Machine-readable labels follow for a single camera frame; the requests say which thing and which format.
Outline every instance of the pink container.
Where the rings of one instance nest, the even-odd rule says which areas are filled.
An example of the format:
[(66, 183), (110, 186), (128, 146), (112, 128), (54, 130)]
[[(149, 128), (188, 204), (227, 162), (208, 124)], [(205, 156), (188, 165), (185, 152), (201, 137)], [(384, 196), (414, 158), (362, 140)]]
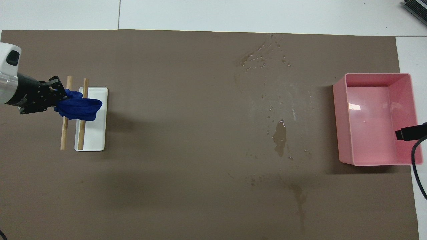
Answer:
[[(333, 86), (339, 160), (355, 166), (410, 165), (415, 141), (395, 131), (417, 125), (411, 76), (348, 73)], [(421, 148), (415, 153), (422, 163)]]

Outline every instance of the blue cloth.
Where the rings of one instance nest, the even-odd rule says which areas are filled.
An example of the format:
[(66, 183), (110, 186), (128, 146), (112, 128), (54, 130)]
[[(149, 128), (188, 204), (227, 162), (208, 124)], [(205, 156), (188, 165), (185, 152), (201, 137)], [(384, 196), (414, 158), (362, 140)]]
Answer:
[(53, 108), (61, 117), (68, 119), (80, 119), (85, 121), (93, 121), (97, 117), (97, 112), (102, 106), (102, 102), (98, 99), (82, 98), (83, 94), (77, 91), (65, 90), (67, 99), (58, 101), (56, 107)]

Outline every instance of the white tray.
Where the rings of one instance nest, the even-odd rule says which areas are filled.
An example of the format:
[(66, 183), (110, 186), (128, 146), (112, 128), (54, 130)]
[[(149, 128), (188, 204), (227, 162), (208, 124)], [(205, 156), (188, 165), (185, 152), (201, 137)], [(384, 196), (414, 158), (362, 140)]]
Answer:
[(74, 141), (74, 150), (76, 151), (102, 151), (105, 148), (105, 127), (107, 123), (107, 100), (108, 88), (106, 87), (89, 87), (88, 98), (99, 99), (102, 102), (101, 109), (97, 112), (94, 121), (86, 121), (85, 141), (83, 150), (78, 150), (80, 120), (76, 122), (76, 138)]

